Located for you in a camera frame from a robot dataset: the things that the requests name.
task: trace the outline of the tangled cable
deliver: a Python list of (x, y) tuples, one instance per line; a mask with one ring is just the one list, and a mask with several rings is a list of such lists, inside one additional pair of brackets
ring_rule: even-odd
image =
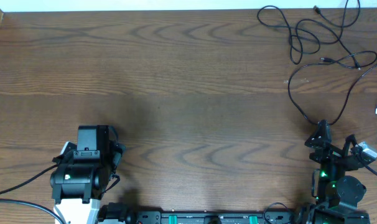
[[(364, 51), (361, 51), (361, 52), (357, 52), (357, 53), (351, 53), (349, 51), (349, 49), (347, 49), (347, 47), (343, 44), (343, 42), (341, 41), (341, 38), (342, 38), (342, 34), (343, 34), (343, 29), (344, 28), (347, 28), (347, 27), (350, 27), (352, 26), (356, 21), (357, 19), (359, 18), (360, 16), (360, 0), (357, 0), (357, 3), (358, 3), (358, 8), (357, 8), (357, 14), (356, 14), (356, 17), (355, 19), (345, 25), (345, 18), (346, 18), (346, 10), (347, 10), (347, 5), (348, 5), (348, 2), (349, 0), (346, 1), (346, 4), (345, 4), (345, 8), (343, 10), (343, 17), (342, 17), (342, 24), (341, 25), (337, 25), (337, 24), (334, 24), (332, 21), (328, 20), (322, 13), (321, 13), (321, 10), (315, 6), (314, 7), (314, 11), (319, 14), (321, 16), (321, 18), (323, 18), (325, 21), (327, 21), (329, 24), (333, 25), (334, 27), (338, 27), (340, 28), (340, 33), (339, 35), (334, 32), (331, 28), (329, 28), (328, 26), (326, 26), (325, 24), (319, 22), (319, 21), (315, 21), (313, 19), (302, 19), (300, 20), (295, 27), (291, 27), (284, 15), (284, 13), (281, 11), (281, 9), (279, 9), (278, 7), (276, 6), (264, 6), (263, 8), (261, 8), (259, 11), (258, 11), (258, 14), (256, 15), (256, 17), (258, 18), (258, 21), (266, 26), (266, 27), (272, 27), (272, 28), (285, 28), (285, 29), (288, 29), (289, 31), (289, 37), (288, 37), (288, 43), (289, 45), (291, 46), (290, 48), (290, 51), (289, 51), (289, 56), (290, 56), (290, 59), (292, 61), (292, 63), (294, 63), (295, 65), (298, 65), (300, 64), (300, 62), (302, 61), (302, 58), (303, 58), (303, 55), (310, 55), (310, 54), (316, 54), (320, 48), (321, 48), (321, 45), (323, 44), (335, 44), (335, 43), (338, 43), (349, 53), (349, 55), (345, 56), (345, 57), (342, 57), (338, 60), (334, 60), (332, 58), (321, 58), (321, 62), (317, 62), (317, 63), (310, 63), (310, 64), (307, 64), (307, 65), (304, 65), (300, 68), (298, 68), (296, 71), (294, 71), (292, 73), (292, 75), (289, 77), (289, 80), (288, 80), (288, 95), (289, 95), (289, 98), (291, 99), (292, 103), (295, 105), (295, 107), (299, 110), (299, 112), (304, 116), (304, 118), (311, 124), (316, 124), (318, 122), (315, 122), (315, 121), (312, 121), (311, 119), (309, 119), (309, 117), (307, 116), (307, 114), (303, 111), (303, 109), (294, 101), (294, 99), (292, 98), (291, 96), (291, 89), (290, 89), (290, 86), (291, 86), (291, 80), (292, 80), (292, 77), (297, 73), (299, 72), (300, 70), (302, 70), (303, 68), (306, 68), (306, 67), (309, 67), (309, 66), (313, 66), (313, 65), (333, 65), (333, 64), (338, 64), (344, 68), (355, 68), (355, 69), (359, 69), (360, 68), (363, 68), (363, 67), (367, 67), (367, 66), (370, 66), (372, 64), (374, 64), (376, 61), (377, 61), (377, 53), (375, 51), (372, 51), (372, 50), (364, 50)], [(265, 10), (266, 8), (269, 8), (269, 7), (272, 7), (272, 8), (275, 8), (277, 9), (280, 13), (281, 13), (281, 16), (282, 18), (284, 19), (284, 22), (285, 22), (285, 26), (281, 26), (281, 25), (269, 25), (269, 24), (266, 24), (264, 23), (261, 19), (260, 19), (260, 13), (263, 12), (263, 10)], [(313, 34), (311, 31), (308, 31), (306, 29), (303, 29), (303, 28), (299, 28), (299, 25), (303, 22), (313, 22), (313, 23), (316, 23), (316, 25), (320, 26), (320, 27), (323, 27), (324, 29), (328, 30), (336, 39), (334, 41), (331, 41), (331, 42), (326, 42), (326, 41), (320, 41), (320, 39), (315, 35)], [(313, 39), (310, 39), (310, 38), (307, 38), (307, 37), (303, 37), (301, 35), (299, 35), (299, 31), (302, 31), (302, 32), (305, 32), (307, 34), (310, 34)], [(296, 39), (299, 43), (299, 46), (300, 48), (298, 49), (297, 47), (294, 47), (294, 44), (293, 44), (293, 39)], [(309, 41), (309, 42), (313, 42), (313, 43), (316, 43), (318, 45), (317, 47), (317, 50), (314, 50), (312, 52), (305, 52), (304, 51), (304, 48), (303, 48), (303, 43), (302, 41), (305, 40), (305, 41)], [(298, 52), (300, 54), (299, 56), (299, 59), (298, 61), (295, 61), (293, 56), (292, 56), (292, 51), (295, 50), (296, 52)], [(360, 54), (373, 54), (375, 57), (374, 59), (371, 61), (371, 62), (368, 62), (368, 63), (365, 63), (363, 65), (360, 65), (357, 61), (357, 59), (355, 58), (356, 55), (360, 55)], [(347, 64), (344, 64), (342, 63), (341, 61), (346, 59), (346, 58), (349, 58), (351, 57), (353, 59), (353, 62), (354, 62), (354, 65), (347, 65)], [(339, 118), (341, 117), (343, 111), (345, 110), (345, 107), (346, 107), (346, 104), (348, 102), (348, 99), (349, 99), (349, 95), (350, 95), (350, 92), (351, 90), (353, 89), (353, 87), (356, 85), (356, 83), (362, 79), (368, 72), (370, 72), (372, 69), (374, 69), (375, 67), (377, 67), (377, 64), (372, 66), (370, 69), (368, 69), (365, 73), (363, 73), (361, 76), (359, 76), (350, 86), (349, 90), (348, 90), (348, 93), (346, 95), (346, 100), (342, 106), (342, 109), (340, 110), (340, 113), (339, 115), (337, 116), (337, 118), (334, 119), (334, 121), (332, 121), (331, 123), (329, 123), (329, 125), (333, 125), (335, 124)]]

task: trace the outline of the black cable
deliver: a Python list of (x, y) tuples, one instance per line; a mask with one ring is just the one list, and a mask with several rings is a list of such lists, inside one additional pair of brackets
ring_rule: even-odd
[[(313, 65), (333, 65), (335, 63), (339, 63), (339, 61), (347, 58), (347, 57), (351, 57), (353, 55), (357, 55), (357, 54), (364, 54), (364, 53), (370, 53), (372, 51), (363, 51), (363, 52), (358, 52), (358, 53), (355, 53), (355, 54), (351, 54), (351, 55), (347, 55), (346, 57), (343, 57), (339, 60), (333, 60), (333, 59), (330, 59), (330, 58), (324, 58), (323, 61), (324, 62), (327, 62), (327, 63), (310, 63), (310, 64), (307, 64), (307, 65), (304, 65), (300, 68), (298, 68), (296, 71), (294, 71), (294, 73), (292, 73), (292, 75), (289, 77), (288, 79), (288, 96), (289, 98), (291, 99), (292, 103), (294, 104), (294, 106), (299, 110), (299, 112), (303, 115), (303, 117), (311, 124), (314, 124), (314, 125), (317, 125), (317, 122), (314, 122), (312, 121), (311, 119), (309, 119), (309, 117), (307, 116), (307, 114), (302, 110), (302, 108), (294, 101), (294, 99), (292, 98), (291, 96), (291, 89), (290, 89), (290, 86), (291, 86), (291, 80), (292, 80), (292, 77), (294, 77), (294, 75), (299, 72), (300, 70), (302, 70), (303, 68), (306, 68), (306, 67), (309, 67), (309, 66), (313, 66)], [(334, 121), (332, 121), (331, 123), (329, 123), (329, 125), (333, 125), (335, 124), (339, 118), (341, 117), (343, 111), (345, 110), (345, 107), (346, 107), (346, 104), (348, 103), (348, 99), (349, 99), (349, 95), (350, 95), (350, 92), (351, 90), (353, 89), (353, 87), (356, 85), (356, 83), (362, 79), (368, 72), (370, 72), (372, 69), (374, 69), (375, 67), (377, 67), (377, 64), (372, 66), (371, 68), (369, 68), (365, 73), (363, 73), (361, 76), (359, 76), (350, 86), (349, 90), (348, 90), (348, 93), (346, 95), (346, 99), (345, 99), (345, 102), (342, 106), (342, 109), (340, 110), (339, 112), (339, 115), (337, 116), (337, 118), (335, 118)]]
[(112, 179), (113, 178), (116, 178), (116, 180), (111, 184), (110, 187), (107, 188), (107, 190), (103, 191), (102, 194), (106, 193), (107, 191), (111, 190), (115, 185), (117, 185), (119, 183), (119, 181), (121, 181), (121, 178), (119, 177), (118, 174), (113, 174), (112, 175)]
[(40, 177), (41, 175), (43, 175), (43, 174), (46, 173), (47, 171), (49, 171), (49, 170), (51, 170), (51, 169), (53, 169), (53, 168), (56, 168), (57, 166), (58, 166), (58, 164), (53, 165), (53, 166), (51, 166), (51, 167), (49, 167), (49, 168), (43, 170), (43, 171), (40, 172), (39, 174), (33, 176), (33, 178), (31, 178), (31, 179), (29, 179), (29, 180), (27, 180), (27, 181), (25, 181), (25, 182), (23, 182), (23, 183), (21, 183), (21, 184), (19, 184), (19, 185), (16, 185), (16, 186), (11, 187), (11, 188), (9, 188), (9, 189), (6, 189), (6, 190), (2, 190), (2, 191), (0, 191), (0, 195), (1, 195), (1, 194), (4, 194), (4, 193), (8, 193), (8, 192), (10, 192), (10, 191), (12, 191), (12, 190), (18, 189), (18, 188), (20, 188), (20, 187), (22, 187), (22, 186), (28, 184), (29, 182), (32, 182), (32, 181), (35, 180), (36, 178)]
[[(26, 180), (25, 182), (19, 184), (19, 185), (16, 185), (14, 187), (11, 187), (9, 189), (6, 189), (6, 190), (2, 190), (0, 191), (0, 195), (1, 194), (4, 194), (4, 193), (8, 193), (12, 190), (15, 190), (15, 189), (18, 189), (30, 182), (32, 182), (33, 180), (35, 180), (36, 178), (40, 177), (41, 175), (43, 175), (44, 173), (46, 173), (47, 171), (53, 169), (53, 168), (56, 168), (58, 166), (58, 164), (55, 164), (47, 169), (44, 169), (42, 172), (40, 172), (39, 174), (33, 176), (32, 178), (30, 178), (29, 180)], [(22, 200), (13, 200), (13, 199), (3, 199), (3, 198), (0, 198), (0, 203), (14, 203), (14, 204), (18, 204), (18, 205), (27, 205), (27, 206), (31, 206), (31, 207), (34, 207), (34, 208), (38, 208), (39, 210), (42, 210), (46, 213), (48, 213), (49, 215), (53, 216), (58, 222), (60, 222), (61, 224), (65, 224), (65, 222), (58, 216), (56, 215), (53, 211), (49, 210), (48, 208), (46, 207), (43, 207), (41, 205), (38, 205), (38, 204), (35, 204), (35, 203), (32, 203), (32, 202), (25, 202), (25, 201), (22, 201)]]
[(290, 221), (287, 222), (287, 223), (283, 223), (283, 224), (290, 224), (290, 223), (292, 223), (291, 220), (292, 220), (292, 218), (295, 216), (295, 214), (294, 214), (291, 210), (289, 210), (289, 209), (286, 207), (286, 205), (284, 205), (284, 204), (281, 203), (281, 202), (274, 202), (274, 203), (271, 203), (271, 204), (270, 204), (270, 205), (264, 210), (264, 212), (263, 212), (263, 219), (264, 219), (264, 221), (266, 221), (266, 223), (268, 223), (268, 224), (272, 224), (272, 223), (266, 218), (266, 212), (267, 212), (271, 207), (273, 207), (273, 206), (275, 206), (275, 205), (282, 205), (282, 206), (284, 206), (285, 210), (286, 210), (288, 213), (291, 214), (291, 217), (289, 217)]
[(31, 207), (37, 208), (37, 209), (39, 209), (43, 212), (46, 212), (49, 215), (53, 216), (60, 224), (65, 224), (65, 222), (58, 215), (56, 215), (53, 211), (51, 211), (50, 209), (48, 209), (46, 207), (43, 207), (41, 205), (38, 205), (38, 204), (35, 204), (35, 203), (32, 203), (32, 202), (25, 202), (25, 201), (22, 201), (22, 200), (0, 198), (0, 203), (14, 203), (14, 204), (17, 204), (17, 205), (31, 206)]
[[(272, 27), (272, 28), (286, 28), (286, 29), (288, 29), (288, 31), (289, 31), (288, 43), (289, 43), (289, 45), (291, 46), (291, 49), (290, 49), (289, 55), (290, 55), (290, 58), (291, 58), (292, 63), (298, 65), (298, 64), (300, 64), (300, 61), (302, 60), (302, 57), (303, 57), (304, 54), (315, 54), (315, 53), (317, 53), (317, 52), (320, 50), (320, 48), (321, 48), (321, 44), (335, 44), (335, 43), (339, 42), (340, 45), (341, 45), (341, 46), (342, 46), (342, 47), (343, 47), (343, 48), (344, 48), (344, 49), (345, 49), (350, 55), (352, 55), (352, 53), (346, 48), (346, 46), (345, 46), (345, 45), (343, 44), (343, 42), (341, 41), (341, 38), (342, 38), (342, 35), (343, 35), (343, 29), (346, 28), (346, 27), (350, 27), (350, 26), (352, 26), (352, 25), (357, 21), (357, 19), (359, 18), (359, 16), (360, 16), (360, 0), (357, 0), (357, 3), (358, 3), (358, 9), (357, 9), (357, 15), (356, 15), (355, 19), (354, 19), (351, 23), (345, 25), (345, 18), (346, 18), (346, 11), (347, 11), (347, 4), (348, 4), (348, 2), (349, 2), (349, 0), (346, 1), (345, 8), (344, 8), (344, 10), (343, 10), (342, 24), (341, 24), (341, 25), (336, 25), (336, 24), (334, 24), (333, 22), (331, 22), (330, 20), (328, 20), (328, 19), (327, 19), (322, 13), (321, 13), (321, 10), (320, 10), (317, 6), (314, 7), (315, 12), (316, 12), (317, 14), (320, 14), (320, 16), (321, 16), (324, 20), (326, 20), (329, 24), (331, 24), (331, 25), (333, 25), (333, 26), (335, 26), (335, 27), (339, 27), (339, 28), (340, 28), (340, 34), (339, 34), (339, 35), (337, 35), (337, 34), (336, 34), (331, 28), (329, 28), (329, 27), (326, 26), (325, 24), (323, 24), (323, 23), (321, 23), (321, 22), (318, 22), (318, 21), (315, 21), (315, 20), (313, 20), (313, 19), (303, 19), (303, 20), (299, 21), (299, 22), (296, 24), (295, 27), (291, 27), (291, 26), (289, 25), (289, 23), (288, 23), (288, 21), (287, 21), (285, 15), (284, 15), (284, 13), (283, 13), (278, 7), (276, 7), (276, 6), (264, 6), (263, 8), (261, 8), (261, 9), (258, 11), (258, 14), (256, 15), (256, 17), (258, 18), (258, 21), (259, 21), (262, 25), (264, 25), (264, 26), (266, 26), (266, 27)], [(285, 22), (285, 24), (286, 24), (285, 26), (280, 26), (280, 25), (269, 25), (269, 24), (264, 23), (264, 22), (260, 19), (260, 17), (259, 17), (260, 13), (261, 13), (265, 8), (268, 8), (268, 7), (273, 7), (273, 8), (277, 9), (277, 10), (280, 12), (280, 14), (281, 14), (281, 16), (282, 16), (282, 18), (284, 19), (284, 22)], [(333, 34), (333, 35), (335, 36), (336, 40), (331, 41), (331, 42), (320, 41), (319, 38), (318, 38), (315, 34), (311, 33), (311, 32), (308, 31), (308, 30), (305, 30), (305, 29), (301, 29), (301, 28), (299, 28), (299, 24), (301, 24), (302, 22), (305, 22), (305, 21), (308, 21), (308, 22), (314, 22), (314, 23), (316, 23), (318, 26), (323, 27), (324, 29), (327, 29), (331, 34)], [(295, 29), (295, 34), (292, 34), (291, 29)], [(300, 36), (299, 33), (298, 33), (298, 30), (310, 34), (314, 39), (309, 39), (309, 38), (306, 38), (306, 37)], [(300, 49), (297, 49), (296, 47), (294, 47), (293, 40), (292, 40), (293, 37), (296, 38), (296, 39), (298, 40), (298, 43), (299, 43), (299, 45), (300, 45)], [(302, 44), (302, 40), (307, 40), (307, 41), (309, 41), (309, 42), (317, 43), (317, 45), (318, 45), (317, 50), (315, 50), (315, 51), (313, 51), (313, 52), (304, 52), (304, 50), (303, 50), (303, 44)], [(296, 52), (299, 52), (299, 53), (300, 53), (300, 56), (299, 56), (299, 59), (298, 59), (297, 62), (294, 60), (294, 58), (293, 58), (293, 56), (292, 56), (292, 50), (295, 50)], [(355, 66), (354, 66), (355, 68), (362, 68), (362, 67), (365, 67), (365, 66), (366, 66), (366, 65), (360, 65), (360, 64), (357, 62), (357, 60), (356, 60), (356, 58), (354, 57), (354, 55), (352, 55), (351, 57), (353, 58), (353, 61), (354, 61), (354, 63), (355, 63)]]
[(369, 167), (367, 164), (365, 164), (362, 156), (361, 156), (361, 152), (357, 154), (357, 159), (361, 162), (361, 164), (363, 164), (363, 166), (365, 168), (367, 168), (371, 173), (375, 174), (377, 176), (377, 171), (375, 171), (374, 169), (372, 169), (371, 167)]

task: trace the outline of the white robot part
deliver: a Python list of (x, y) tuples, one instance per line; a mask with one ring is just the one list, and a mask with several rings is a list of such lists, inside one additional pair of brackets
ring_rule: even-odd
[(80, 198), (62, 199), (54, 205), (54, 212), (67, 224), (95, 224), (100, 209), (100, 200), (90, 199), (82, 203)]
[(68, 143), (70, 143), (70, 142), (69, 141), (65, 142), (64, 147), (63, 147), (62, 151), (60, 152), (60, 155), (62, 155), (64, 153), (65, 148), (67, 148)]
[(365, 153), (367, 156), (370, 156), (373, 159), (377, 158), (377, 150), (374, 147), (367, 144), (367, 142), (363, 141), (358, 145), (363, 148), (363, 153)]

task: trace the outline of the wooden table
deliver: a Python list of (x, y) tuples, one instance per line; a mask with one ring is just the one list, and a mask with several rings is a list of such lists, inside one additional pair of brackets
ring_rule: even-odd
[[(311, 9), (284, 10), (293, 26), (320, 20)], [(342, 10), (323, 10), (339, 21)], [(0, 190), (52, 165), (81, 124), (112, 124), (128, 151), (121, 183), (102, 203), (164, 210), (262, 210), (272, 202), (312, 202), (304, 141), (315, 126), (289, 101), (286, 29), (269, 29), (257, 11), (8, 13), (0, 30)], [(348, 21), (355, 11), (350, 10)], [(275, 24), (281, 18), (265, 12)], [(332, 39), (322, 30), (321, 37)], [(377, 9), (363, 9), (343, 41), (377, 51)], [(319, 57), (340, 58), (323, 45)], [(362, 71), (309, 68), (293, 97), (315, 119), (338, 114)], [(347, 135), (377, 148), (377, 68), (353, 90), (333, 143)], [(377, 170), (377, 161), (372, 164)], [(359, 209), (377, 223), (377, 177), (348, 173), (367, 186)], [(50, 174), (5, 198), (52, 208)], [(53, 223), (47, 214), (0, 204), (0, 223)]]

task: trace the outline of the white wall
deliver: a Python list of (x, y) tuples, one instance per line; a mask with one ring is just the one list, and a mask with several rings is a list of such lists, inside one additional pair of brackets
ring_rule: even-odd
[[(259, 9), (265, 4), (280, 8), (344, 7), (346, 0), (0, 0), (4, 12), (131, 11), (192, 9)], [(377, 0), (360, 1), (362, 7), (377, 7)], [(349, 0), (348, 7), (356, 7)]]

